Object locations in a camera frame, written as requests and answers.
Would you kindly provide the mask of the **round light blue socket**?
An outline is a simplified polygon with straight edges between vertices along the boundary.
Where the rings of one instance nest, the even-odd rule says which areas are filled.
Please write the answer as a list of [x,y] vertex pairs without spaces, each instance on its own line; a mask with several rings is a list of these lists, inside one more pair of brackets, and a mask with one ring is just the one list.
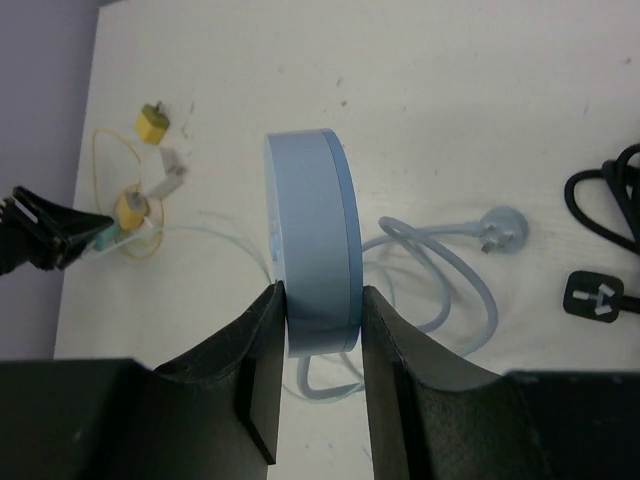
[[348,352],[361,325],[363,254],[353,181],[331,129],[265,138],[273,273],[283,282],[289,353]]

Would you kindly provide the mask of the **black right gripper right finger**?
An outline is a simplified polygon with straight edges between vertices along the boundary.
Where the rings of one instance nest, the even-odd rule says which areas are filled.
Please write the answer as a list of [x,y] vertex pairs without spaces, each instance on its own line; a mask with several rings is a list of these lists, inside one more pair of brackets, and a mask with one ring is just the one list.
[[479,367],[420,333],[373,287],[362,354],[378,479],[635,479],[635,372]]

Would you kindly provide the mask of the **teal charger plug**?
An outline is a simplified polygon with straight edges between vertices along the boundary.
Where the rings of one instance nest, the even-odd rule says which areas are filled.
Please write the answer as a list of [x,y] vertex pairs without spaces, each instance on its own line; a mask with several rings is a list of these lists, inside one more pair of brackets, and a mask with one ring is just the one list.
[[120,236],[121,228],[118,223],[114,223],[95,237],[94,250],[98,253],[110,251],[118,245]]

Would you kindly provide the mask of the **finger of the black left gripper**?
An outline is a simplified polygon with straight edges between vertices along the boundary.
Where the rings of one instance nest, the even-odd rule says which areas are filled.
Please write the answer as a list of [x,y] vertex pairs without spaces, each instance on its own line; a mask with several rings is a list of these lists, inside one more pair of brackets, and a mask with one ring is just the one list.
[[1,273],[27,263],[62,271],[114,225],[110,216],[64,207],[16,186],[1,200]]

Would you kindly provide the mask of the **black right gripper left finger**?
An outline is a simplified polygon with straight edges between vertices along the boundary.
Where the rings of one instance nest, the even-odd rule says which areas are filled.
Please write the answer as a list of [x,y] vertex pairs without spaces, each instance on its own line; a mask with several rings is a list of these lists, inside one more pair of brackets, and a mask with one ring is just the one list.
[[263,479],[276,461],[285,294],[154,368],[132,359],[1,366],[5,479]]

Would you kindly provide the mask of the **yellow two-port adapter plug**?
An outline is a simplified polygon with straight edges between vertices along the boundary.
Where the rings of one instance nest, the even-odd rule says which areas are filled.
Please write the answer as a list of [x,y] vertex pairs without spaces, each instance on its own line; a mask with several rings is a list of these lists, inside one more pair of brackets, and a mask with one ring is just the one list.
[[140,140],[149,145],[159,145],[169,126],[170,120],[160,104],[145,104],[135,122],[135,130]]

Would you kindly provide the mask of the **orange-yellow charger plug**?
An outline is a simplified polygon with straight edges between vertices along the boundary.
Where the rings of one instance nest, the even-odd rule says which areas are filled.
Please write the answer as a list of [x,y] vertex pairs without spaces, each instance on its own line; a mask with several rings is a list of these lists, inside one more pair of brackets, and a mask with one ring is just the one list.
[[149,211],[146,198],[137,191],[122,193],[115,206],[115,215],[122,231],[138,229]]

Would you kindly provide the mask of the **white charger plug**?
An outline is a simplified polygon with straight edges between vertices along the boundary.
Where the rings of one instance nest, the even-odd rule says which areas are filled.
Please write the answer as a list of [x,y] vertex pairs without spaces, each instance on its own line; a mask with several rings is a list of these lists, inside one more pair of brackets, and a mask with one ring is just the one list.
[[187,172],[187,166],[174,149],[157,148],[143,163],[144,194],[154,200],[166,199],[184,183]]

